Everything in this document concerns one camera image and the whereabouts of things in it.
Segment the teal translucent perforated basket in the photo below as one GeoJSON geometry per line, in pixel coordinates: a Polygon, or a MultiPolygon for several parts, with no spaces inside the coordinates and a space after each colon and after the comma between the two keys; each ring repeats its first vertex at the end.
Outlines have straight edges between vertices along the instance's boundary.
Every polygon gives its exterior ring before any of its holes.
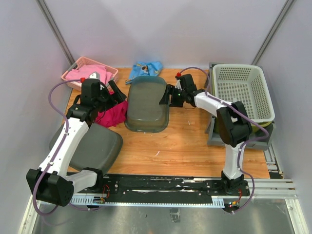
{"type": "Polygon", "coordinates": [[[167,88],[161,77],[139,76],[130,86],[125,126],[133,132],[159,133],[169,123],[169,103],[160,104],[167,88]]]}

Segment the dark grey plastic tub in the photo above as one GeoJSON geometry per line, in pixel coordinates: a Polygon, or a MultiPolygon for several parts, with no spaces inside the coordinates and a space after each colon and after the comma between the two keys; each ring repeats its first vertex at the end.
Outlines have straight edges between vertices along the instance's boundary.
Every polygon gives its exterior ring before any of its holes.
{"type": "Polygon", "coordinates": [[[119,155],[122,145],[120,134],[94,123],[79,142],[69,166],[77,171],[94,168],[106,174],[119,155]]]}

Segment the white perforated plastic basket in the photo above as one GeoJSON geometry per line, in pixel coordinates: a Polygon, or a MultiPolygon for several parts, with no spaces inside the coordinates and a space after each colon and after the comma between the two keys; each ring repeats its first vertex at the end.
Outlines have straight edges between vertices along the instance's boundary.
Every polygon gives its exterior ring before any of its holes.
{"type": "Polygon", "coordinates": [[[262,68],[247,64],[217,64],[212,67],[211,78],[214,96],[228,102],[242,102],[254,122],[275,119],[262,68]]]}

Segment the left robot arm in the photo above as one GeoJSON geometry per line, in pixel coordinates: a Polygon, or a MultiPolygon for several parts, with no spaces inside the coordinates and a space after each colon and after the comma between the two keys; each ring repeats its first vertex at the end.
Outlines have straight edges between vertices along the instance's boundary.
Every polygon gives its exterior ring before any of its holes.
{"type": "Polygon", "coordinates": [[[27,172],[32,202],[44,201],[67,206],[74,194],[105,188],[104,175],[110,170],[123,144],[120,134],[95,123],[99,113],[121,104],[126,95],[113,80],[107,85],[96,78],[80,78],[81,94],[67,114],[49,155],[37,169],[27,172]]]}

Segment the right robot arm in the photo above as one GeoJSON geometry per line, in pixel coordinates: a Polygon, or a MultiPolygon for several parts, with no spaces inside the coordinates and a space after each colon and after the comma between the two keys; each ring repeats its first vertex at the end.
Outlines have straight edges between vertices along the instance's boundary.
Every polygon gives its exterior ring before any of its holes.
{"type": "Polygon", "coordinates": [[[252,127],[242,102],[227,102],[197,89],[190,74],[177,73],[176,85],[167,85],[160,104],[183,107],[188,103],[207,111],[218,120],[218,132],[226,147],[225,165],[221,172],[221,190],[226,195],[234,194],[243,184],[242,161],[245,143],[249,140],[252,127]]]}

